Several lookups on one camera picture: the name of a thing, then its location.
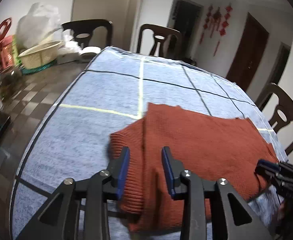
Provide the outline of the rust red knit sweater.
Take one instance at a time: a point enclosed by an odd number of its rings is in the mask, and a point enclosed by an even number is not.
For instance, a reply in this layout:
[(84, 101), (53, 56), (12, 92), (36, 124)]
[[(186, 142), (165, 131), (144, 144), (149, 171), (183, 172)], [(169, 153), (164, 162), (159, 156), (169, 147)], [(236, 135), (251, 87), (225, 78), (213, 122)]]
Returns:
[(130, 232), (178, 228), (183, 202), (171, 199), (161, 151), (168, 146), (186, 169), (206, 180), (226, 178), (245, 200), (267, 183), (254, 174), (257, 162), (276, 163), (273, 146), (249, 119), (224, 119), (150, 103), (145, 116), (110, 135), (114, 158), (130, 149), (130, 163), (120, 208)]

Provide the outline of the red Chinese knot decoration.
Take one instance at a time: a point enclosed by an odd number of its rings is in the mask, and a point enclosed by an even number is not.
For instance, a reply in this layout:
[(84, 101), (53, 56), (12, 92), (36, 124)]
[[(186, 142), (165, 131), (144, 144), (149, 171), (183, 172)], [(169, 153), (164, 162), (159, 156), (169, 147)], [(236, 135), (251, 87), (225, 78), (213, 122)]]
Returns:
[(219, 39), (215, 46), (213, 57), (217, 54), (222, 38), (226, 35), (226, 29), (229, 26), (229, 19), (231, 17), (231, 12), (233, 11), (232, 3), (229, 3), (225, 8), (225, 14), (221, 14), (221, 7), (213, 10), (213, 5), (210, 4), (208, 7), (206, 17), (204, 19), (204, 24), (202, 26), (202, 33), (200, 36), (199, 44), (202, 44), (205, 33), (209, 33), (209, 38), (212, 38), (214, 33), (219, 33)]

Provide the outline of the dark chair right side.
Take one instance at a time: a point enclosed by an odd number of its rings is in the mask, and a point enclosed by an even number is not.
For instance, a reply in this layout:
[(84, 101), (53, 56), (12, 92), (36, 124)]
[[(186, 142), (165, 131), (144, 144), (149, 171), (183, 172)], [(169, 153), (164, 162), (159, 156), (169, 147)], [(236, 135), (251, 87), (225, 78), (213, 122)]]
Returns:
[[(273, 115), (268, 122), (271, 126), (276, 124), (274, 131), (277, 133), (282, 128), (293, 122), (293, 100), (277, 84), (269, 83), (263, 88), (261, 94), (255, 102), (260, 111), (264, 109), (267, 99), (269, 99), (272, 94), (275, 94), (278, 97), (278, 104), (275, 106)], [(291, 142), (285, 149), (287, 155), (289, 155), (292, 151), (293, 142)]]

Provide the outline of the dark chair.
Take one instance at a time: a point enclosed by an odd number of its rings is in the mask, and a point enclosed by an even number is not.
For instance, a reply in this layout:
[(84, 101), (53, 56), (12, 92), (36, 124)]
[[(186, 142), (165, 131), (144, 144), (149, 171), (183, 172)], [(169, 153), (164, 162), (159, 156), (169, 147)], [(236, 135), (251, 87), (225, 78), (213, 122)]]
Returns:
[(136, 53), (141, 52), (143, 31), (145, 31), (145, 30), (152, 30), (153, 31), (153, 46), (151, 48), (149, 56), (155, 55), (157, 45), (159, 44), (159, 57), (164, 57), (164, 43), (166, 42), (168, 37), (174, 36), (176, 38), (176, 44), (174, 47), (172, 59), (176, 60), (178, 58), (179, 50), (180, 50), (180, 46), (181, 46), (181, 41), (182, 41), (181, 33), (175, 29), (171, 29), (168, 27), (163, 27), (163, 26), (155, 25), (155, 24), (141, 25), (140, 32), (138, 35), (138, 44), (137, 44)]
[[(277, 84), (269, 83), (263, 88), (261, 94), (255, 102), (260, 111), (264, 109), (267, 99), (269, 99), (272, 94), (275, 94), (278, 97), (278, 104), (275, 106), (273, 115), (268, 122), (271, 126), (276, 124), (274, 131), (277, 133), (282, 128), (293, 122), (293, 100)], [(287, 155), (289, 155), (292, 151), (293, 142), (291, 142), (285, 149)]]
[(98, 27), (104, 27), (107, 31), (105, 46), (108, 47), (112, 43), (113, 23), (105, 19), (89, 19), (78, 20), (63, 23), (63, 31), (73, 31), (73, 37), (76, 42), (83, 47), (88, 47), (95, 29)]

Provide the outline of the blue checked tablecloth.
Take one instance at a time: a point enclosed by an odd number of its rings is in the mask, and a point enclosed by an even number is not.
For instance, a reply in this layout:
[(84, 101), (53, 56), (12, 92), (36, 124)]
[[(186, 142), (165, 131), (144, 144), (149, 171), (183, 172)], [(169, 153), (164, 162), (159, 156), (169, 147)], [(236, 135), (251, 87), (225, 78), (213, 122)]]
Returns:
[(26, 147), (11, 196), (12, 237), (65, 178), (82, 180), (106, 168), (109, 135), (140, 119), (150, 102), (249, 118), (278, 159), (288, 159), (265, 116), (235, 83), (182, 61), (106, 47), (61, 94)]

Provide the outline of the cream woven plastic basket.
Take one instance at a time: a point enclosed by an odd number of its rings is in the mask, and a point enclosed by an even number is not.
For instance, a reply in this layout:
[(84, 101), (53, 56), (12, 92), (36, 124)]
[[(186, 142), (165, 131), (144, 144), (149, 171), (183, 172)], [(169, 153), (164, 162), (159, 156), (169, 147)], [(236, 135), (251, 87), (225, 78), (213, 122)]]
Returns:
[(23, 66), (27, 69), (43, 66), (56, 60), (61, 41), (51, 41), (34, 46), (18, 55)]

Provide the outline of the dark chair far left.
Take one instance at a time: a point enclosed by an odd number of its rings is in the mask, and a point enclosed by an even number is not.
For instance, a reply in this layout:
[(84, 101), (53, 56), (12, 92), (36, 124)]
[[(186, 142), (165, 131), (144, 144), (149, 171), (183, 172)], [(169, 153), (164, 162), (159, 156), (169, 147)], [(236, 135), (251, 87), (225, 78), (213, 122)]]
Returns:
[(104, 27), (107, 31), (105, 46), (108, 47), (112, 43), (113, 23), (105, 19), (89, 19), (78, 20), (63, 23), (63, 31), (73, 31), (73, 37), (76, 42), (83, 47), (88, 47), (95, 29), (98, 27)]

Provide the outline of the glass jar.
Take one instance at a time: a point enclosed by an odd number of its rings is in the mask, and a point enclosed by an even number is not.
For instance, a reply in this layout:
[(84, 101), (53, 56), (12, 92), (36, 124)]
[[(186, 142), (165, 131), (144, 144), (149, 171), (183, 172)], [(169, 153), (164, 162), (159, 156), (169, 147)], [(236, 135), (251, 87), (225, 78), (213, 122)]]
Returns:
[(0, 95), (2, 100), (14, 96), (23, 85), (23, 76), (19, 68), (7, 67), (0, 73)]

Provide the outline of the white plastic bag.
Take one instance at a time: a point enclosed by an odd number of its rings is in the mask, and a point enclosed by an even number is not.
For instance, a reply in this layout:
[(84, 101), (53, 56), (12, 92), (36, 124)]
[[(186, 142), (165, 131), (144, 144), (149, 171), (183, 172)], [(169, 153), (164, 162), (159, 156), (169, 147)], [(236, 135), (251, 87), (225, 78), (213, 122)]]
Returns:
[(58, 7), (34, 3), (25, 16), (19, 19), (15, 38), (18, 50), (29, 49), (41, 42), (60, 39), (61, 17)]

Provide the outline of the green plastic basket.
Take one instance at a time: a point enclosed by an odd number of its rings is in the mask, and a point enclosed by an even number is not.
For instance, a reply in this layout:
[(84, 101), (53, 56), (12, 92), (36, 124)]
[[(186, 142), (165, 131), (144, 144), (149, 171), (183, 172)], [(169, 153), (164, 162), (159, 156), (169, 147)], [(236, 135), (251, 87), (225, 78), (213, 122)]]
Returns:
[(23, 75), (30, 75), (30, 74), (38, 73), (38, 72), (45, 70), (47, 68), (50, 68), (51, 66), (55, 65), (56, 63), (57, 63), (57, 60), (53, 60), (53, 61), (49, 62), (48, 64), (45, 64), (40, 67), (32, 68), (32, 69), (27, 69), (23, 66), (20, 68), (20, 70)]

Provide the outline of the dark chair far middle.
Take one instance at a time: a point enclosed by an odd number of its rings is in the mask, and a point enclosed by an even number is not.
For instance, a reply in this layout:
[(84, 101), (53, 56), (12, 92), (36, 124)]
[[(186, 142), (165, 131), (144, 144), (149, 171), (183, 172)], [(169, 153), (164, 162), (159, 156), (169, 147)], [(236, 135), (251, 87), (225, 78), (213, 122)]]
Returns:
[(138, 44), (137, 44), (136, 53), (141, 52), (143, 31), (145, 31), (145, 30), (152, 30), (153, 31), (153, 46), (151, 48), (149, 56), (155, 55), (157, 45), (159, 44), (159, 57), (164, 57), (164, 43), (166, 42), (168, 37), (174, 36), (176, 38), (176, 44), (174, 47), (172, 59), (176, 60), (178, 58), (179, 50), (180, 50), (180, 46), (181, 46), (181, 41), (182, 41), (181, 33), (175, 29), (171, 29), (168, 27), (163, 27), (163, 26), (155, 25), (155, 24), (141, 25), (140, 32), (138, 35)]

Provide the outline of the red plastic basket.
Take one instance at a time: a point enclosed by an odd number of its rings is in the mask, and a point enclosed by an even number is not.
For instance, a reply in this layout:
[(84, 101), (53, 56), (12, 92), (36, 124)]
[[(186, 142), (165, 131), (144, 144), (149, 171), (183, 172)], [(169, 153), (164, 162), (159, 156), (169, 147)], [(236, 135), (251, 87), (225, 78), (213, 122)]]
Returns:
[(13, 54), (14, 36), (7, 35), (11, 25), (11, 17), (0, 23), (0, 72), (15, 65)]

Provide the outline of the white tissue box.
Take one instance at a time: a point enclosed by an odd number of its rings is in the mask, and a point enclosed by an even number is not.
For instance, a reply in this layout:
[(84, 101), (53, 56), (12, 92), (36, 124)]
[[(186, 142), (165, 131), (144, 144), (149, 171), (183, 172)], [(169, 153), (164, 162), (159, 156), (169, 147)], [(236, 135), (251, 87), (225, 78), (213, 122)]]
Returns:
[(82, 48), (72, 35), (64, 34), (62, 45), (58, 49), (57, 64), (78, 61)]

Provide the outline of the dark brown wooden door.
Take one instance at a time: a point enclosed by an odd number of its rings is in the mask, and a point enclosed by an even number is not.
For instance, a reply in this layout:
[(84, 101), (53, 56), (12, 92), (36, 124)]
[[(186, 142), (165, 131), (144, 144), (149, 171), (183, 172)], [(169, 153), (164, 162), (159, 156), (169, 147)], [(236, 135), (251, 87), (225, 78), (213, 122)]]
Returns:
[(269, 32), (247, 14), (245, 27), (226, 79), (236, 83), (243, 91), (251, 84), (264, 54)]

